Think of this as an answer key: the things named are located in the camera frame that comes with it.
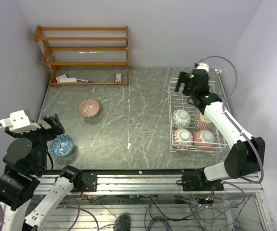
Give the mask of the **blue swirl pattern bowl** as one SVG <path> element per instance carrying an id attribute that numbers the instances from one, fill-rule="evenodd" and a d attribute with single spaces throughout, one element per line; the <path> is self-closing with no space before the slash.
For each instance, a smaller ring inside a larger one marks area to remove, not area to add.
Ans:
<path id="1" fill-rule="evenodd" d="M 74 141 L 69 135 L 58 135 L 49 145 L 50 154 L 55 157 L 68 156 L 74 148 Z"/>

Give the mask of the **red drop pattern bowl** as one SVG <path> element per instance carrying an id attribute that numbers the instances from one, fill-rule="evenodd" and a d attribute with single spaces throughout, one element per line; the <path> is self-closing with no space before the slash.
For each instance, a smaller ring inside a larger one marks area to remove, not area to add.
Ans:
<path id="1" fill-rule="evenodd" d="M 79 113 L 86 118 L 95 117 L 100 111 L 100 104 L 97 100 L 86 99 L 79 105 Z"/>

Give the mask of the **black leaf pattern bowl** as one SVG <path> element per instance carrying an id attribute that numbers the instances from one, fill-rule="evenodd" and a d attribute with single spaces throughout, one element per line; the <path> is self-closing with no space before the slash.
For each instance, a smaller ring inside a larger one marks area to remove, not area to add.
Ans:
<path id="1" fill-rule="evenodd" d="M 188 128 L 191 124 L 191 116 L 190 114 L 183 110 L 178 109 L 172 114 L 172 126 L 180 129 L 180 128 Z"/>

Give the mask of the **brown flower grid bowl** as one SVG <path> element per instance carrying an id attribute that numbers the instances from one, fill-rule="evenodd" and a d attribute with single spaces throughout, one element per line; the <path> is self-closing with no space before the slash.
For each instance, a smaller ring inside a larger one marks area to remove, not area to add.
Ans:
<path id="1" fill-rule="evenodd" d="M 202 113 L 195 114 L 193 121 L 198 129 L 211 130 L 214 127 L 212 121 Z"/>

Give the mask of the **white bowl red diamond outside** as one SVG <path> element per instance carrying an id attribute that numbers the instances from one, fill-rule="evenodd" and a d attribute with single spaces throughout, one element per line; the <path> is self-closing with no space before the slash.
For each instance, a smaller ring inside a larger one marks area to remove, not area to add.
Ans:
<path id="1" fill-rule="evenodd" d="M 175 130 L 172 134 L 172 138 L 173 147 L 182 150 L 188 150 L 193 141 L 192 133 L 185 128 Z"/>

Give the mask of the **red diamond pattern bowl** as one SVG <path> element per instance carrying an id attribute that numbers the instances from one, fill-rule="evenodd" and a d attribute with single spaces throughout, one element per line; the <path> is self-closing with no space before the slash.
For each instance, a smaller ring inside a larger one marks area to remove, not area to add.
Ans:
<path id="1" fill-rule="evenodd" d="M 198 147 L 213 147 L 216 143 L 215 135 L 206 129 L 201 129 L 193 137 L 194 145 Z"/>

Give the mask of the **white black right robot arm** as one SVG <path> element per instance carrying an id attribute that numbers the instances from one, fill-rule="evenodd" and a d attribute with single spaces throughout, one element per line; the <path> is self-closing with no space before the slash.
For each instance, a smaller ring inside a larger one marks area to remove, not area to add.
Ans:
<path id="1" fill-rule="evenodd" d="M 180 88 L 192 105 L 218 128 L 230 148 L 223 162 L 204 168 L 204 174 L 196 179 L 197 186 L 205 191 L 214 180 L 248 180 L 247 175 L 257 172 L 261 175 L 257 183 L 262 182 L 265 141 L 244 130 L 226 109 L 224 101 L 210 91 L 208 70 L 196 68 L 190 73 L 180 72 L 174 91 Z"/>

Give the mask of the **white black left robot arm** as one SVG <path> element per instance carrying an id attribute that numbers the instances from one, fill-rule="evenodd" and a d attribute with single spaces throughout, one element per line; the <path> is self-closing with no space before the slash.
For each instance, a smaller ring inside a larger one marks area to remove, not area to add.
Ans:
<path id="1" fill-rule="evenodd" d="M 44 199 L 25 215 L 40 184 L 38 178 L 47 169 L 47 143 L 65 132 L 57 114 L 45 115 L 43 120 L 50 128 L 34 122 L 28 110 L 13 112 L 0 120 L 0 128 L 14 138 L 3 158 L 6 167 L 0 177 L 0 231 L 42 230 L 62 199 L 82 187 L 82 171 L 66 166 Z"/>

